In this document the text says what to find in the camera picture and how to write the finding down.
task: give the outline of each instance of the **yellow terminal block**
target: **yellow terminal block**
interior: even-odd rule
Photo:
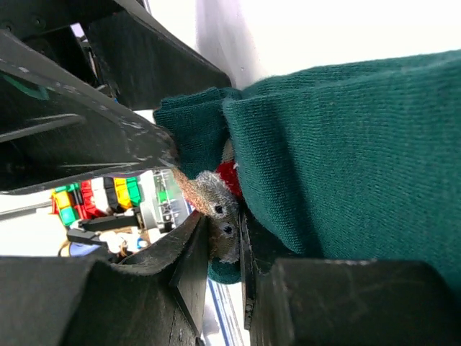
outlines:
[[[127,185],[127,180],[124,178],[114,178],[114,185],[115,186],[126,186]]]
[[[54,192],[54,197],[59,210],[66,209],[71,206],[71,199],[69,198],[67,191]]]
[[[130,209],[133,207],[130,199],[130,193],[128,192],[128,186],[126,179],[114,179],[115,192],[117,193],[118,203],[122,206],[123,209]]]

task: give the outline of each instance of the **blue object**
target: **blue object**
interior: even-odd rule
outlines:
[[[99,245],[86,245],[80,243],[71,243],[69,247],[69,254],[71,257],[80,257],[91,254],[94,250],[99,248]]]
[[[189,212],[189,214],[192,214],[192,207],[190,206],[190,204],[188,202],[186,202],[187,204],[187,211]]]
[[[145,240],[142,239],[142,238],[138,238],[138,241],[136,242],[136,247],[137,247],[138,249],[142,249],[142,248],[143,248],[143,247],[139,244],[139,243],[141,243],[142,241],[145,241]]]

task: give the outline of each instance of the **green cloth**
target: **green cloth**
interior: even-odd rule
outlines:
[[[216,168],[230,134],[248,207],[289,249],[423,260],[461,297],[461,51],[166,99],[156,122],[191,178]],[[240,278],[219,262],[209,275]]]

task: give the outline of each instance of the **colorful connectors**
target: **colorful connectors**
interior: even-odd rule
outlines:
[[[139,206],[141,194],[136,177],[108,177],[86,180],[80,184],[57,187],[52,191],[52,210],[65,226],[77,220],[100,218],[123,213]]]

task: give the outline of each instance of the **screw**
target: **screw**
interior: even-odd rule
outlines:
[[[5,29],[7,31],[13,32],[13,24],[11,22],[2,22],[0,24],[0,29]]]
[[[46,22],[44,19],[41,19],[39,16],[32,17],[32,23],[37,29],[45,29]]]

